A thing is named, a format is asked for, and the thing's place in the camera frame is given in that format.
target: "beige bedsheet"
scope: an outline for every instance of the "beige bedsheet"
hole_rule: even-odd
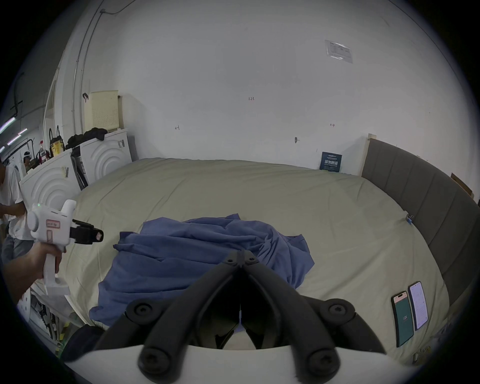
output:
[[[60,264],[69,302],[89,324],[120,231],[139,231],[161,216],[233,213],[284,235],[303,234],[315,266],[298,291],[350,301],[395,359],[409,361],[448,311],[446,286],[419,231],[394,200],[357,176],[235,160],[144,159],[87,187],[77,202],[75,218],[105,233],[102,243],[70,245]],[[418,280],[430,320],[397,348],[390,298]]]

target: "bed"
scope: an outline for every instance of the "bed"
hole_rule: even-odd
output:
[[[401,362],[445,324],[480,265],[480,208],[435,167],[374,139],[362,177],[237,160],[143,159],[85,188],[76,200],[75,218],[105,234],[93,246],[70,245],[60,264],[69,303],[87,324],[93,324],[88,312],[97,305],[119,232],[138,232],[144,221],[161,216],[183,221],[238,213],[284,235],[304,235],[315,266],[299,293],[350,301]],[[414,225],[405,220],[407,212]],[[416,281],[429,321],[397,348],[390,298]],[[241,338],[232,338],[238,348]]]

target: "bag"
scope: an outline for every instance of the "bag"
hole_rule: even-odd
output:
[[[65,150],[65,145],[63,145],[63,139],[60,136],[60,129],[58,125],[57,137],[53,137],[51,128],[48,131],[48,137],[50,139],[50,154],[52,155],[52,157],[61,154]]]

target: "gray shorts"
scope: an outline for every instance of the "gray shorts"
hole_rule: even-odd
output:
[[[17,257],[25,255],[32,248],[33,240],[18,240],[7,235],[1,248],[1,261],[5,265]]]

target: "headboard panel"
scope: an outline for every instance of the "headboard panel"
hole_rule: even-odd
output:
[[[480,270],[480,207],[433,165],[376,139],[370,139],[362,177],[414,215],[452,304]]]

